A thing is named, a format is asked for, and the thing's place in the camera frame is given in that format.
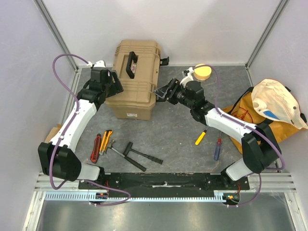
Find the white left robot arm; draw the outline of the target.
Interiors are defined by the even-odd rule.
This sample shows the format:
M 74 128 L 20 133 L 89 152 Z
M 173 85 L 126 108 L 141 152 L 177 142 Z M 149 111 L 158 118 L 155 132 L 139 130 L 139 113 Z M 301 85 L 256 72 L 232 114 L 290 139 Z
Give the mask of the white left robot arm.
M 103 60 L 88 64 L 90 78 L 76 95 L 74 107 L 60 130 L 49 142 L 42 142 L 38 155 L 43 173 L 66 181 L 89 180 L 95 189 L 101 189 L 106 177 L 100 168 L 82 163 L 75 155 L 77 143 L 90 119 L 106 98 L 123 92 L 116 71 L 108 70 Z

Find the tan plastic tool box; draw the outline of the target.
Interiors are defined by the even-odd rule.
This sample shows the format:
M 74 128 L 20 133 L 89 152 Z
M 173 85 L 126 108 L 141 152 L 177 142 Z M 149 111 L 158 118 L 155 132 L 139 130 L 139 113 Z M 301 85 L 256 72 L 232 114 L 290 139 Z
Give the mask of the tan plastic tool box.
M 168 57 L 161 59 L 161 50 L 154 40 L 127 39 L 117 46 L 112 70 L 117 72 L 124 91 L 105 101 L 116 118 L 151 119 L 159 68 L 169 62 Z

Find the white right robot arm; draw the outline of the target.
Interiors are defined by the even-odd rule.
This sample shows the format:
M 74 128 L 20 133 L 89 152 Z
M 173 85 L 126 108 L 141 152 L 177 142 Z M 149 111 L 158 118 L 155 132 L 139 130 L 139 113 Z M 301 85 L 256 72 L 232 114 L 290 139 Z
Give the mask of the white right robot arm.
M 240 143 L 243 157 L 222 171 L 220 183 L 223 188 L 232 189 L 242 177 L 261 173 L 281 157 L 281 150 L 268 124 L 247 123 L 223 112 L 205 99 L 200 82 L 189 81 L 183 86 L 173 78 L 154 93 L 163 102 L 188 107 L 194 120 L 216 128 Z

